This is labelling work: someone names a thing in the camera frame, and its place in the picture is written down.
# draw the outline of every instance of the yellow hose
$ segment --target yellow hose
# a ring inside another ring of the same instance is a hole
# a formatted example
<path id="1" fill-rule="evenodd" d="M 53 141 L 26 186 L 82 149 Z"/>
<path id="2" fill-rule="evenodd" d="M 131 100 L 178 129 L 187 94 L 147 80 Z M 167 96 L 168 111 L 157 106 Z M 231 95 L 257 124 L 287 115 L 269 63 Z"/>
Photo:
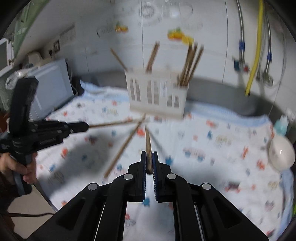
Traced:
<path id="1" fill-rule="evenodd" d="M 245 95 L 248 96 L 250 93 L 250 89 L 253 83 L 253 79 L 255 77 L 255 73 L 258 67 L 260 52 L 261 52 L 261 38 L 262 38 L 262 25 L 263 25 L 263 14 L 264 14 L 264 4 L 263 0 L 259 0 L 259 13 L 258 13 L 258 28 L 257 28 L 257 47 L 256 47 L 256 55 L 254 64 L 250 73 L 249 81 L 246 87 Z"/>

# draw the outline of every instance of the white box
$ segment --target white box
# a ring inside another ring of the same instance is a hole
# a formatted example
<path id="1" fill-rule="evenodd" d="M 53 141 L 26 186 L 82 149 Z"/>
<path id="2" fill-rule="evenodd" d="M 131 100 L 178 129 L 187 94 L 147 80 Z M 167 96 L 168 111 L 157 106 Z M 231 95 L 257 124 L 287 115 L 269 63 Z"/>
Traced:
<path id="1" fill-rule="evenodd" d="M 131 110 L 182 119 L 188 86 L 177 86 L 177 81 L 175 72 L 126 72 Z"/>

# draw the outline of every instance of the metal rivet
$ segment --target metal rivet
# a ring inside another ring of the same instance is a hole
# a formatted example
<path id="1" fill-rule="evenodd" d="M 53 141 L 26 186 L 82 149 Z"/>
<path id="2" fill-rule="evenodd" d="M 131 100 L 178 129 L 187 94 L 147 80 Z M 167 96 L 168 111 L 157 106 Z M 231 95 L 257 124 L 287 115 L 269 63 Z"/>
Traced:
<path id="1" fill-rule="evenodd" d="M 90 191 L 96 190 L 98 188 L 98 185 L 95 183 L 89 184 L 88 186 Z"/>
<path id="2" fill-rule="evenodd" d="M 212 187 L 212 186 L 211 186 L 210 184 L 208 184 L 208 183 L 204 183 L 204 184 L 202 185 L 202 188 L 205 189 L 205 190 L 210 190 L 211 187 Z"/>
<path id="3" fill-rule="evenodd" d="M 176 179 L 177 176 L 173 173 L 170 173 L 167 175 L 167 177 L 168 177 L 168 179 L 174 180 L 174 179 Z"/>
<path id="4" fill-rule="evenodd" d="M 127 173 L 127 174 L 125 174 L 125 175 L 123 176 L 123 178 L 124 178 L 125 180 L 130 180 L 130 179 L 132 179 L 132 178 L 133 178 L 133 175 L 132 175 L 132 174 L 129 174 L 129 173 Z"/>

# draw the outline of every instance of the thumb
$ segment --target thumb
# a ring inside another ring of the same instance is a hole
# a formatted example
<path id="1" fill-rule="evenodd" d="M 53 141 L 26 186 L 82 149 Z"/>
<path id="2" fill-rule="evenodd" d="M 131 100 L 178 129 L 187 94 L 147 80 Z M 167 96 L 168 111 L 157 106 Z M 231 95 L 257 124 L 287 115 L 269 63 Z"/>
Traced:
<path id="1" fill-rule="evenodd" d="M 6 158 L 5 162 L 6 162 L 7 167 L 14 172 L 17 172 L 22 175 L 26 175 L 28 172 L 27 168 L 24 165 L 17 162 L 16 160 L 14 160 L 11 157 Z"/>

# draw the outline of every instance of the chopstick bundle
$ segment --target chopstick bundle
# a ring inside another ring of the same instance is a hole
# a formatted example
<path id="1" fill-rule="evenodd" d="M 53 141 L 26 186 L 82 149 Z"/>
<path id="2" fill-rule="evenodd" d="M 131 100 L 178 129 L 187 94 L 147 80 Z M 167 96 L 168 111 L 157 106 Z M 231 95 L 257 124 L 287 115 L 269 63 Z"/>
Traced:
<path id="1" fill-rule="evenodd" d="M 187 56 L 186 56 L 186 61 L 185 61 L 185 64 L 184 64 L 184 67 L 183 67 L 183 70 L 182 70 L 181 76 L 180 76 L 179 81 L 178 81 L 178 84 L 179 84 L 179 85 L 181 85 L 181 83 L 183 82 L 183 79 L 184 79 L 184 77 L 185 77 L 186 70 L 187 70 L 187 66 L 188 66 L 188 63 L 189 63 L 189 56 L 190 56 L 190 54 L 191 54 L 191 51 L 192 51 L 192 45 L 189 45 L 189 46 L 188 46 Z"/>
<path id="2" fill-rule="evenodd" d="M 112 49 L 112 48 L 110 48 L 110 50 L 111 50 L 111 53 L 114 55 L 114 57 L 117 59 L 117 61 L 120 63 L 120 65 L 124 68 L 124 70 L 127 72 L 128 71 L 128 69 L 127 69 L 127 67 L 124 65 L 124 63 L 121 61 L 121 59 L 118 57 L 118 55 L 115 53 L 115 51 Z"/>
<path id="3" fill-rule="evenodd" d="M 195 60 L 194 66 L 193 66 L 193 68 L 192 68 L 191 74 L 190 74 L 189 78 L 188 78 L 188 79 L 186 80 L 186 82 L 185 82 L 185 86 L 188 86 L 190 80 L 192 80 L 192 78 L 193 78 L 193 74 L 194 74 L 194 72 L 195 72 L 195 69 L 196 69 L 196 67 L 197 67 L 197 65 L 198 65 L 198 63 L 199 63 L 199 61 L 200 61 L 200 58 L 201 58 L 201 56 L 202 56 L 202 54 L 203 54 L 204 49 L 205 49 L 205 47 L 202 45 L 202 46 L 200 47 L 200 50 L 199 50 L 198 55 L 197 55 L 197 57 L 196 57 L 196 60 Z"/>
<path id="4" fill-rule="evenodd" d="M 121 146 L 119 152 L 117 153 L 116 157 L 113 159 L 113 161 L 111 162 L 110 167 L 108 168 L 108 170 L 105 172 L 104 174 L 104 178 L 107 178 L 110 174 L 110 172 L 112 171 L 112 169 L 114 168 L 114 166 L 116 165 L 117 161 L 119 160 L 119 158 L 121 157 L 122 153 L 124 152 L 125 148 L 127 147 L 127 145 L 129 144 L 129 142 L 131 141 L 131 139 L 133 138 L 133 136 L 135 135 L 135 133 L 137 132 L 138 128 L 140 127 L 140 125 L 143 123 L 143 121 L 146 118 L 146 114 L 144 114 L 144 116 L 142 117 L 142 119 L 139 121 L 139 123 L 137 124 L 136 128 L 132 131 L 132 133 L 129 135 L 129 137 L 126 139 L 126 141 L 124 142 L 124 144 Z"/>
<path id="5" fill-rule="evenodd" d="M 189 56 L 189 63 L 188 63 L 188 68 L 187 68 L 187 72 L 185 74 L 185 77 L 183 79 L 182 85 L 185 86 L 185 83 L 187 82 L 187 79 L 189 78 L 189 73 L 190 73 L 190 69 L 195 57 L 195 53 L 197 50 L 197 43 L 194 43 L 194 47 L 193 47 L 193 51 L 191 51 L 190 56 Z"/>
<path id="6" fill-rule="evenodd" d="M 145 132 L 146 132 L 146 173 L 151 175 L 153 174 L 152 150 L 151 150 L 149 130 L 147 126 L 145 126 Z"/>
<path id="7" fill-rule="evenodd" d="M 125 120 L 125 121 L 114 121 L 109 123 L 103 123 L 98 125 L 89 125 L 89 128 L 97 128 L 97 127 L 104 127 L 104 126 L 115 126 L 115 125 L 123 125 L 126 123 L 133 123 L 133 122 L 139 122 L 141 120 Z"/>
<path id="8" fill-rule="evenodd" d="M 157 55 L 159 45 L 160 45 L 159 42 L 155 42 L 154 48 L 153 48 L 153 50 L 152 50 L 152 53 L 151 53 L 150 59 L 149 59 L 148 64 L 147 64 L 146 73 L 152 71 L 152 65 L 153 65 L 154 60 L 155 60 L 155 57 L 156 57 L 156 55 Z"/>

